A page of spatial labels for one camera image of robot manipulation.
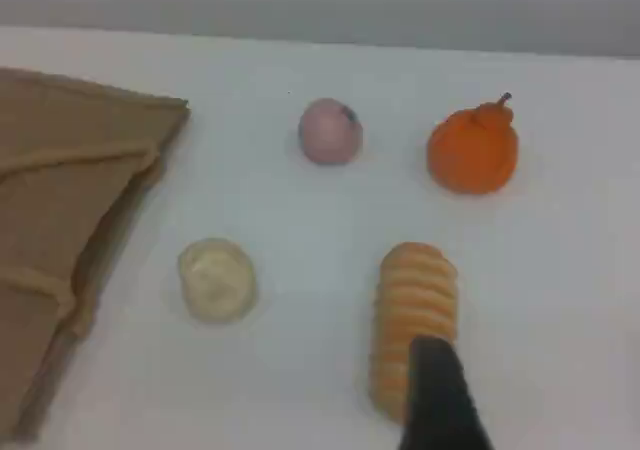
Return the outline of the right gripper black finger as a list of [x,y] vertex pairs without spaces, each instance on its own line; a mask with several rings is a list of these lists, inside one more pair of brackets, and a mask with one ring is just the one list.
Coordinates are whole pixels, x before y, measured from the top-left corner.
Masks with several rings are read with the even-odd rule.
[[491,450],[493,444],[454,346],[418,336],[410,344],[403,450]]

